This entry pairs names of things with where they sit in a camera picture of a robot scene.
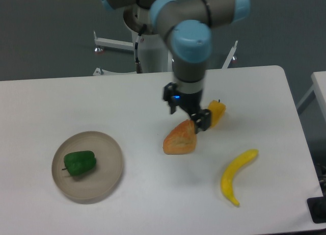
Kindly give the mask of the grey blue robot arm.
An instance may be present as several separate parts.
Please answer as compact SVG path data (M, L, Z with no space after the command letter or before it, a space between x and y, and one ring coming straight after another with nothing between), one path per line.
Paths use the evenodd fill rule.
M136 5L149 11L150 28L172 54L173 81L163 99L173 114L180 107L195 125L195 133L211 125L211 111L200 107L207 61L211 55L211 29L246 18L250 0L101 0L108 10Z

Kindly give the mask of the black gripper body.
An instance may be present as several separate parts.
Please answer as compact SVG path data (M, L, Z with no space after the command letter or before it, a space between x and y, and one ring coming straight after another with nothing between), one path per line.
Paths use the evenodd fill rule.
M202 90L191 94L181 93L176 90L172 91L169 96L170 114L174 114L177 107L185 111L189 118L199 114L202 94Z

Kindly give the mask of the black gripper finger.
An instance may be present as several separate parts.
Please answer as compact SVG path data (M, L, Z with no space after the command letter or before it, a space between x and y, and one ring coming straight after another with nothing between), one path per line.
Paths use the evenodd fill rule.
M194 122L195 133L204 132L211 126L211 110L201 109L198 113L191 115L191 120Z
M166 101L170 107L170 114L176 112L178 106L178 95L176 94L177 84L170 82L164 87L163 100Z

